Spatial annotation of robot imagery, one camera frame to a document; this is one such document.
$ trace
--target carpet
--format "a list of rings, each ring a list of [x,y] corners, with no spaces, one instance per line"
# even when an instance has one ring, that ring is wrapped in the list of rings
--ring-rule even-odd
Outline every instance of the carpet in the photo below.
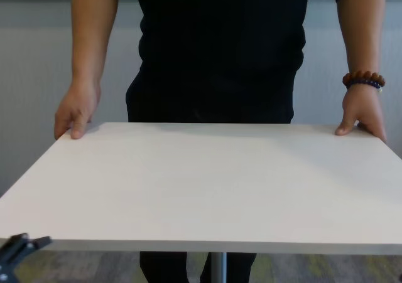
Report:
[[[188,255],[190,283],[198,283],[206,257]],[[146,283],[134,252],[41,251],[16,273],[21,283]],[[258,255],[250,283],[397,283],[400,274],[399,256]]]

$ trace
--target metal table leg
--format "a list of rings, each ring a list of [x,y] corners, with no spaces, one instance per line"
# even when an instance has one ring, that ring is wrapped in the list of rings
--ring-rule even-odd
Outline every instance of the metal table leg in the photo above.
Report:
[[[212,283],[226,283],[226,253],[211,253]]]

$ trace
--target left hand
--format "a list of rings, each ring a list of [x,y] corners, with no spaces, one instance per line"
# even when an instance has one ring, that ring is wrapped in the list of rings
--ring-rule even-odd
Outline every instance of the left hand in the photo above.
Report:
[[[343,108],[344,118],[335,132],[338,136],[350,133],[359,121],[359,127],[386,142],[383,111],[374,87],[352,85],[344,97]]]

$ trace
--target forearm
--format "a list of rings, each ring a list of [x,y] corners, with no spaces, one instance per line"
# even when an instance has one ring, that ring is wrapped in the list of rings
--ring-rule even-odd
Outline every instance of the forearm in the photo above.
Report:
[[[338,0],[349,71],[379,71],[385,0]]]
[[[72,0],[73,81],[99,83],[117,0]]]

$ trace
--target gray wall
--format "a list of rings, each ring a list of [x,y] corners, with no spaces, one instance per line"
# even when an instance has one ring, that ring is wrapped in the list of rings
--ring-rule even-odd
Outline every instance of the gray wall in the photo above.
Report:
[[[402,0],[388,0],[382,98],[389,145],[402,156]],[[138,71],[141,10],[121,0],[94,122],[126,120],[124,94]],[[296,78],[297,123],[338,123],[345,50],[334,0],[310,0],[305,63]],[[69,0],[0,0],[0,195],[53,143],[53,118],[71,79]]]

